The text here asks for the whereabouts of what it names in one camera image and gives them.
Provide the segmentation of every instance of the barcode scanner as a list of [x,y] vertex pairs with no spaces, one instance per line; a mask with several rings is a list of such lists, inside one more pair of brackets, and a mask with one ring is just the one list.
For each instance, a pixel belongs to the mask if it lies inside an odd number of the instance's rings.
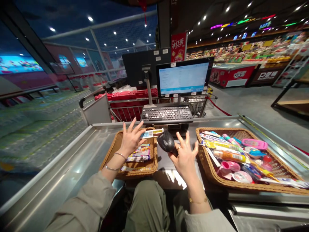
[[159,137],[157,137],[157,141],[163,151],[171,152],[174,156],[178,156],[178,151],[175,148],[175,142],[170,132],[167,130],[164,131]]

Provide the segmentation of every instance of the wicker basket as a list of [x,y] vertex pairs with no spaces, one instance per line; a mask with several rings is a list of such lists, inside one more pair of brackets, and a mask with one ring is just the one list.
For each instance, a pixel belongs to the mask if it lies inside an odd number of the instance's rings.
[[[196,134],[199,143],[202,142],[202,138],[200,137],[200,132],[202,131],[214,131],[220,135],[227,134],[231,138],[236,137],[239,140],[244,138],[248,139],[256,139],[258,138],[252,134],[250,131],[246,129],[239,128],[213,128],[213,127],[199,127],[196,129]],[[282,178],[293,178],[298,180],[303,180],[300,176],[298,176],[290,167],[285,165],[274,153],[272,153],[269,149],[267,149],[265,154],[268,154],[273,158],[273,162],[271,163],[275,177]],[[282,192],[289,194],[298,194],[298,195],[309,195],[309,190],[307,189],[297,189],[294,187],[289,187],[287,185],[279,185],[279,184],[247,184],[240,183],[232,180],[226,180],[218,176],[216,170],[213,165],[213,161],[210,158],[206,148],[204,146],[199,146],[199,158],[206,173],[206,176],[210,179],[210,181],[220,184],[226,187],[235,188],[235,189],[247,189],[247,190],[259,190],[259,191],[271,191],[271,192]]]
[[[146,130],[155,130],[153,127],[148,127]],[[123,131],[119,131],[112,142],[112,145],[110,146],[103,163],[101,164],[100,170],[102,170],[103,167],[110,161],[110,159],[113,157],[114,153],[119,150],[122,142],[122,135]],[[127,167],[130,168],[138,168],[138,167],[147,167],[151,168],[151,170],[145,170],[145,171],[119,171],[116,179],[134,179],[134,178],[140,178],[143,176],[150,176],[153,173],[155,173],[158,169],[158,150],[157,150],[157,139],[156,138],[149,138],[146,140],[145,143],[150,144],[150,160],[146,162],[128,162],[126,163]]]

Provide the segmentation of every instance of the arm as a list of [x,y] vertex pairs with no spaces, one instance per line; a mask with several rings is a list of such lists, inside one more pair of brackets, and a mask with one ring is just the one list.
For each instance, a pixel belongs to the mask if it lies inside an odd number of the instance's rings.
[[169,153],[176,170],[186,182],[188,198],[190,199],[190,214],[186,212],[185,221],[189,232],[199,231],[235,231],[232,225],[224,217],[220,210],[211,210],[203,185],[195,171],[195,157],[198,153],[198,142],[195,142],[194,150],[191,150],[189,132],[184,141],[177,132],[180,145],[175,143],[178,156]]
[[121,147],[117,151],[123,157],[114,154],[106,165],[109,169],[104,167],[93,175],[75,198],[65,202],[45,231],[98,231],[100,218],[106,216],[116,192],[112,183],[118,169],[122,167],[127,157],[145,142],[145,140],[140,140],[140,136],[146,130],[139,131],[143,121],[133,129],[135,122],[136,118],[132,121],[128,131],[123,123],[123,138]]

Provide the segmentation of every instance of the sleeve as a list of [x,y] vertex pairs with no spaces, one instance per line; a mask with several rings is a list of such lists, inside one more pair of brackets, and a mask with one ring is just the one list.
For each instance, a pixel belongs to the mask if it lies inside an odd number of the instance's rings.
[[189,214],[187,211],[185,213],[188,232],[235,232],[219,209],[204,214]]
[[101,171],[93,175],[75,198],[69,199],[54,215],[45,231],[97,231],[100,217],[109,210],[116,190]]

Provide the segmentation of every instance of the hand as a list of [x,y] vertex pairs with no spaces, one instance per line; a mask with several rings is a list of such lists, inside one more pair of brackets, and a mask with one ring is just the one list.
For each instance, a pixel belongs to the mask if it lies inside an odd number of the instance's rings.
[[175,148],[178,148],[178,156],[176,157],[170,152],[168,153],[168,156],[173,161],[177,172],[186,184],[189,185],[189,183],[197,177],[194,160],[198,153],[198,142],[195,142],[195,147],[192,151],[189,132],[186,133],[186,141],[182,139],[179,132],[177,132],[176,135],[180,142],[180,145],[175,143]]
[[145,133],[146,129],[139,130],[144,121],[141,121],[134,129],[134,123],[136,122],[136,118],[131,122],[128,131],[126,130],[126,124],[123,122],[123,137],[121,142],[121,147],[117,151],[121,153],[125,158],[128,158],[140,145],[142,145],[146,139],[140,139],[141,135]]

